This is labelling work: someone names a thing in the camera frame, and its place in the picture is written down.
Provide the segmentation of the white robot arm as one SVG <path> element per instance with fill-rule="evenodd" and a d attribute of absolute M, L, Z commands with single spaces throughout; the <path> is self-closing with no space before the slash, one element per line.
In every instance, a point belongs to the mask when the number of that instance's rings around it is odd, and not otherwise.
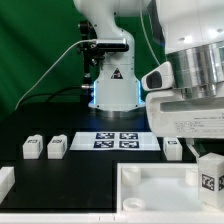
<path fill-rule="evenodd" d="M 146 109 L 154 135 L 224 139 L 224 0 L 73 0 L 103 54 L 92 109 Z M 151 14 L 166 61 L 137 80 L 135 41 L 116 17 Z"/>

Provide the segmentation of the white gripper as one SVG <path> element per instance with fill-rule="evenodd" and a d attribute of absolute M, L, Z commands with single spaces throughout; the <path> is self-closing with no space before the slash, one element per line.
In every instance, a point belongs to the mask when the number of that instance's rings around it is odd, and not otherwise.
<path fill-rule="evenodd" d="M 224 93 L 215 97 L 184 100 L 178 90 L 156 91 L 146 97 L 151 131 L 157 137 L 186 138 L 198 163 L 193 138 L 224 139 Z"/>

